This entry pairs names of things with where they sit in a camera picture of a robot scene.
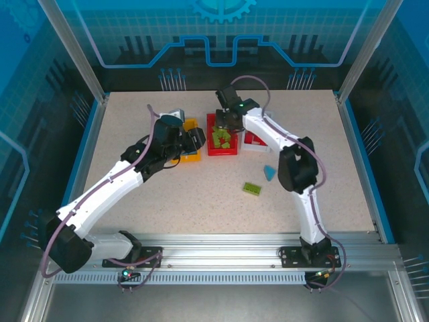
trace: yellow-green block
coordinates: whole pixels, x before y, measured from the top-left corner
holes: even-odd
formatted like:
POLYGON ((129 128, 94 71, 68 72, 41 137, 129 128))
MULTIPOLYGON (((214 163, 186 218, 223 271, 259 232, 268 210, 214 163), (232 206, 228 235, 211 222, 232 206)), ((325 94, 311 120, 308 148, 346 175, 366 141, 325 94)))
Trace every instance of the yellow-green block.
POLYGON ((243 191, 245 191, 246 193, 251 193, 255 196, 259 196, 259 194, 261 193, 261 189, 262 187, 250 182, 246 182, 243 187, 243 191))

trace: red tray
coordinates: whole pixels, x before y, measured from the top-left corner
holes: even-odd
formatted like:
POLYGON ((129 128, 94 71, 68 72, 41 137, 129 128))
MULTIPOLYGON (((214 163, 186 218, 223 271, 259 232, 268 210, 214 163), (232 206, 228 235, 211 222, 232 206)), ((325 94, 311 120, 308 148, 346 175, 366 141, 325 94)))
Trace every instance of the red tray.
POLYGON ((239 153, 239 138, 237 134, 231 134, 228 130, 228 133, 231 135, 231 141, 229 145, 231 146, 229 149, 215 148, 213 144, 213 136, 214 132, 212 127, 216 125, 216 114, 207 114, 207 152, 209 156, 236 156, 239 153))

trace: black mounting bracket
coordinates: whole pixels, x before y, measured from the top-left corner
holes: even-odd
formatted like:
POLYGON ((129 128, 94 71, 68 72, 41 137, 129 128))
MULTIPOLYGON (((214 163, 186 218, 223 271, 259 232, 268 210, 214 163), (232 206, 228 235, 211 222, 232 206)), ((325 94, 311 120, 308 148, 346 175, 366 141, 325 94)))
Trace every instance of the black mounting bracket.
POLYGON ((328 255, 334 256, 335 268, 341 267, 340 254, 337 247, 330 247, 323 256, 318 256, 311 263, 305 258, 300 246, 281 247, 278 256, 282 261, 282 268, 332 268, 328 255))

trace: metal frame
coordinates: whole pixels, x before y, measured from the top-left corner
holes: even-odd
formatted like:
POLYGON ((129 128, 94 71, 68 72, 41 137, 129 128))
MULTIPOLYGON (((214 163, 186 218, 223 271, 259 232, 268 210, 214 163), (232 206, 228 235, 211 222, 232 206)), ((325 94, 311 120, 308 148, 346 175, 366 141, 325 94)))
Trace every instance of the metal frame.
POLYGON ((427 321, 426 314, 418 306, 407 272, 390 270, 389 279, 402 321, 427 321))
POLYGON ((391 235, 390 227, 384 227, 385 224, 383 223, 383 220, 381 220, 380 207, 382 207, 383 205, 379 207, 373 189, 371 188, 370 178, 366 170, 365 163, 363 161, 364 156, 361 153, 361 149, 359 149, 357 136, 359 136, 360 134, 355 133, 355 131, 353 130, 352 119, 347 110, 346 101, 341 103, 338 100, 337 106, 340 113, 340 117, 343 121, 347 140, 349 141, 351 154, 353 156, 353 160, 355 161, 357 174, 359 175, 359 180, 361 181, 363 194, 365 195, 365 199, 368 204, 369 213, 373 219, 373 222, 375 223, 377 232, 380 234, 382 242, 388 243, 393 239, 393 236, 391 235))
POLYGON ((391 21, 394 19, 402 1, 403 0, 386 0, 386 4, 380 11, 379 16, 371 28, 367 39, 363 43, 355 62, 344 80, 344 83, 341 85, 339 91, 340 103, 344 103, 349 97, 353 87, 355 87, 359 77, 368 64, 369 59, 372 57, 375 49, 377 49, 379 42, 384 36, 384 33, 390 26, 391 21))
MULTIPOLYGON (((39 0, 48 19, 54 26, 57 34, 65 45, 69 55, 79 69, 85 83, 90 88, 99 103, 105 102, 105 94, 99 84, 88 60, 84 56, 76 38, 65 17, 53 0, 39 0)), ((345 130, 357 165, 357 170, 363 184, 371 215, 377 222, 379 233, 333 233, 333 237, 341 240, 348 254, 347 271, 388 271, 393 289, 393 295, 397 302, 397 309, 404 321, 424 321, 408 275, 404 270, 400 252, 395 244, 382 244, 379 237, 385 242, 382 222, 377 205, 370 191, 370 184, 365 167, 360 155, 356 138, 353 139, 353 128, 347 110, 345 100, 355 86, 364 67, 374 52, 378 41, 385 33, 402 0, 388 1, 382 9, 375 25, 365 41, 355 63, 348 73, 344 84, 340 89, 339 111, 345 125, 345 130)), ((95 114, 92 127, 85 149, 79 162, 77 180, 74 181, 69 198, 73 198, 83 189, 86 169, 92 159, 93 149, 103 119, 103 111, 95 114)), ((198 274, 199 272, 235 272, 240 274, 260 272, 272 274, 273 272, 288 272, 293 274, 302 272, 300 269, 281 268, 280 259, 277 257, 280 246, 299 245, 298 234, 263 234, 263 235, 141 235, 138 237, 145 245, 164 247, 164 259, 161 272, 187 272, 198 274)), ((91 263, 82 268, 82 272, 101 274, 115 269, 101 269, 101 263, 91 263)), ((55 280, 49 281, 41 277, 40 273, 34 280, 33 288, 27 302, 22 321, 41 321, 43 319, 52 285, 55 280)))
POLYGON ((36 274, 21 322, 38 322, 42 320, 48 306, 52 286, 51 280, 43 278, 40 272, 36 274))
POLYGON ((105 100, 105 92, 100 85, 97 76, 91 68, 86 56, 80 47, 78 40, 73 34, 72 29, 67 23, 64 14, 60 10, 55 0, 38 0, 43 11, 45 11, 46 17, 48 17, 52 27, 61 39, 67 53, 70 55, 80 75, 84 79, 89 90, 94 95, 94 98, 99 102, 103 103, 105 100))

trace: grey floor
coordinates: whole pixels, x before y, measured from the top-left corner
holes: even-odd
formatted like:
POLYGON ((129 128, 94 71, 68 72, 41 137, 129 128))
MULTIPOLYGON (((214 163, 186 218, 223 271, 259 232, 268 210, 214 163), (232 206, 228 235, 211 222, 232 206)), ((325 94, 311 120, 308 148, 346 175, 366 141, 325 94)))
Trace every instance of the grey floor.
MULTIPOLYGON (((400 321, 384 275, 347 273, 336 289, 361 305, 374 321, 400 321)), ((342 294, 310 294, 303 286, 146 286, 133 294, 121 294, 114 286, 58 285, 44 321, 371 320, 342 294)))

